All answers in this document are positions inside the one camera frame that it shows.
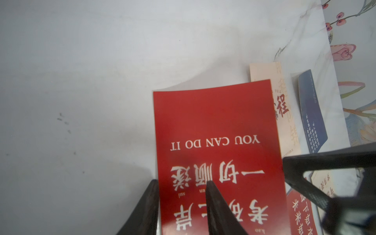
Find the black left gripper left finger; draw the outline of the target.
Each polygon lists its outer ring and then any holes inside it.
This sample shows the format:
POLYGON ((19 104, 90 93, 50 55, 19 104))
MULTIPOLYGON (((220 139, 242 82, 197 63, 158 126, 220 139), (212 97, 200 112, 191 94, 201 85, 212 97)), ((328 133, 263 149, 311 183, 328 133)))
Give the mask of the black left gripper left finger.
POLYGON ((158 212, 159 183, 153 179, 117 235, 156 235, 158 212))

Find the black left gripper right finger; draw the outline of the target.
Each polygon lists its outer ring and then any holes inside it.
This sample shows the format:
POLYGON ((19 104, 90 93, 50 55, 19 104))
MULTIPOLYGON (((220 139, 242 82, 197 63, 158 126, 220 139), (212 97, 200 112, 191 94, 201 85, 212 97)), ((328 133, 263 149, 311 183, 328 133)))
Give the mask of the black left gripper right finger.
POLYGON ((247 235, 213 181, 206 184, 206 204, 210 235, 247 235))

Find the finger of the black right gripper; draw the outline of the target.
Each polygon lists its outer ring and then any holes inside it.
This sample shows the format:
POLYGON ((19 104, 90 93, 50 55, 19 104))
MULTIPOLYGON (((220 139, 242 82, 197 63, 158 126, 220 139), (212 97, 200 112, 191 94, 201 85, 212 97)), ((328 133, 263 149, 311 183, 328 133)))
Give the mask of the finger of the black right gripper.
POLYGON ((285 182, 319 208, 326 210, 332 200, 309 183, 303 174, 307 171, 376 166, 376 144, 366 144, 330 152, 283 158, 285 182))
POLYGON ((357 195, 335 197, 328 204, 322 227, 330 235, 376 233, 376 169, 366 168, 357 195))

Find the red you can do it card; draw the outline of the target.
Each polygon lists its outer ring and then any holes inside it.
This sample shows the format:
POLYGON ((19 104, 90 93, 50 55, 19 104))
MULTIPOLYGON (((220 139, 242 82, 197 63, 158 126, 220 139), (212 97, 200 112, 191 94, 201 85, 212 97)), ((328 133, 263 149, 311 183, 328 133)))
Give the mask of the red you can do it card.
POLYGON ((208 234, 209 181, 248 234, 291 233, 269 80, 153 101, 162 234, 208 234))

